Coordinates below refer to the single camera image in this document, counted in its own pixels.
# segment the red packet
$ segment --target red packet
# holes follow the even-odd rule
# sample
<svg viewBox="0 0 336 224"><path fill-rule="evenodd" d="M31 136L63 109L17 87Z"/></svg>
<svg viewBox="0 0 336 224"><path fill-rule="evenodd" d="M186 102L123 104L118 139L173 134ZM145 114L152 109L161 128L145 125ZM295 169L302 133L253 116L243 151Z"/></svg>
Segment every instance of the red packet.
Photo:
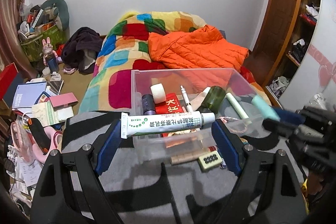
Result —
<svg viewBox="0 0 336 224"><path fill-rule="evenodd" d="M166 95L166 101L155 105L156 114L183 113L182 106L175 93ZM162 137L167 137L168 133L162 133Z"/></svg>

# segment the dark jacket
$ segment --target dark jacket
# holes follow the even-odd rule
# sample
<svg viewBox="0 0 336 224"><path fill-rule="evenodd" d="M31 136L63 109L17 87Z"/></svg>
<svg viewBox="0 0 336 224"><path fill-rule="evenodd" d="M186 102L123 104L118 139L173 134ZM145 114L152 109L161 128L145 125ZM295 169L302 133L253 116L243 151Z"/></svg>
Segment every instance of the dark jacket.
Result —
<svg viewBox="0 0 336 224"><path fill-rule="evenodd" d="M81 66L84 59L83 50L93 50L96 52L97 57L102 43L103 40L99 37L99 33L88 27L79 28L64 45L61 58L65 64L72 68L78 68L80 72L93 73L95 64L92 64L86 70L83 70L83 66Z"/></svg>

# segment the pink curtain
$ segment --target pink curtain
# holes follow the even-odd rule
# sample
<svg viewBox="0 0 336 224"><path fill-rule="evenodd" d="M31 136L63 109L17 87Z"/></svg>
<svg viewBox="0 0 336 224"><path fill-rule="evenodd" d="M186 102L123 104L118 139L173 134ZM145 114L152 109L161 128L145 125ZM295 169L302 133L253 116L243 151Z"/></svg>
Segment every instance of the pink curtain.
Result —
<svg viewBox="0 0 336 224"><path fill-rule="evenodd" d="M16 24L21 21L22 2L24 0L0 0L0 58L4 66L14 62L23 77L31 79L36 77L37 71L22 51L16 30Z"/></svg>

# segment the pink pencil case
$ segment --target pink pencil case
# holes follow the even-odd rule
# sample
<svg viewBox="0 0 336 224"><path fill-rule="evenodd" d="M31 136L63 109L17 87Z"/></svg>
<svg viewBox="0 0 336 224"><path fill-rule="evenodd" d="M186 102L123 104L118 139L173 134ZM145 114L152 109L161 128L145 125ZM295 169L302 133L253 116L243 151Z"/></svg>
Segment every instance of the pink pencil case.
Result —
<svg viewBox="0 0 336 224"><path fill-rule="evenodd" d="M50 96L49 100L53 108L68 107L78 103L77 98L72 92Z"/></svg>

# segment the white tape roll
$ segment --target white tape roll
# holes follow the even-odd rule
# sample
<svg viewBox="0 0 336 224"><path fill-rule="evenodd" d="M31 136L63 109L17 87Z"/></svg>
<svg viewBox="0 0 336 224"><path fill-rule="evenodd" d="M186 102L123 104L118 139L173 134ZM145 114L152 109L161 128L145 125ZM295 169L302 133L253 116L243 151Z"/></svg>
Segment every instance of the white tape roll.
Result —
<svg viewBox="0 0 336 224"><path fill-rule="evenodd" d="M154 98L154 103L159 104L166 100L165 89L161 83L151 86L151 91Z"/></svg>

